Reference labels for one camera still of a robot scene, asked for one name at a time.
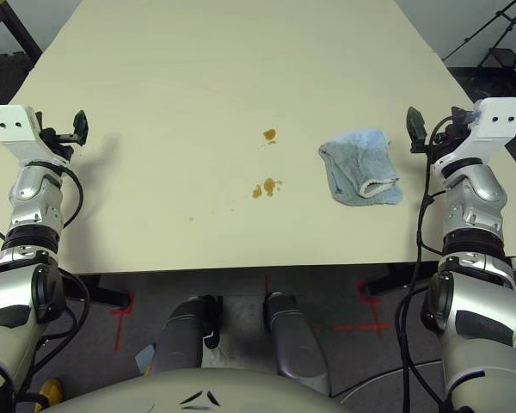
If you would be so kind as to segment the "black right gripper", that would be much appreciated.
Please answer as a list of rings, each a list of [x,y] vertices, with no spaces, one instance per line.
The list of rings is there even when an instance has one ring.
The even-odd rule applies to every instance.
[[[426,146],[427,132],[425,121],[420,111],[409,107],[406,116],[406,128],[411,140],[411,153],[425,153],[429,158],[441,158],[453,152],[470,136],[469,124],[473,121],[473,112],[452,107],[451,115],[445,117],[434,128]]]

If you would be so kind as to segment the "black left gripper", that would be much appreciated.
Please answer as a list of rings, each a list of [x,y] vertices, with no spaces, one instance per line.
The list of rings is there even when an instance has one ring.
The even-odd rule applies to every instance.
[[[85,145],[89,133],[89,123],[83,110],[77,112],[73,120],[75,142],[78,145]],[[62,142],[53,128],[46,128],[41,131],[41,139],[48,149],[66,162],[70,162],[74,150],[65,142]]]

